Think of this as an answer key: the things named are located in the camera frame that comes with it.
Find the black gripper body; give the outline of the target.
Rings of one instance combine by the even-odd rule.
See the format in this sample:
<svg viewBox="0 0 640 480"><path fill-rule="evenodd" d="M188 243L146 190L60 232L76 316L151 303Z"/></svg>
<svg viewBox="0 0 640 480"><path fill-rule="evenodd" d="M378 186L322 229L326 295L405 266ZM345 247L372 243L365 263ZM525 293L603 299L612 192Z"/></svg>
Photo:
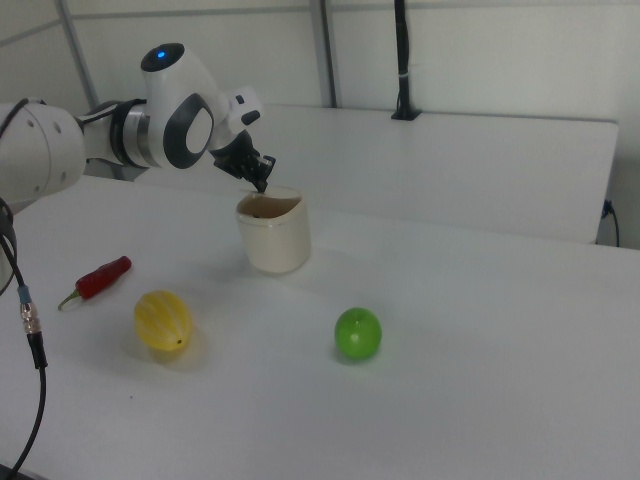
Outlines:
<svg viewBox="0 0 640 480"><path fill-rule="evenodd" d="M210 150L214 165L237 179L259 179L259 152L247 131L241 132L231 143L223 148Z"/></svg>

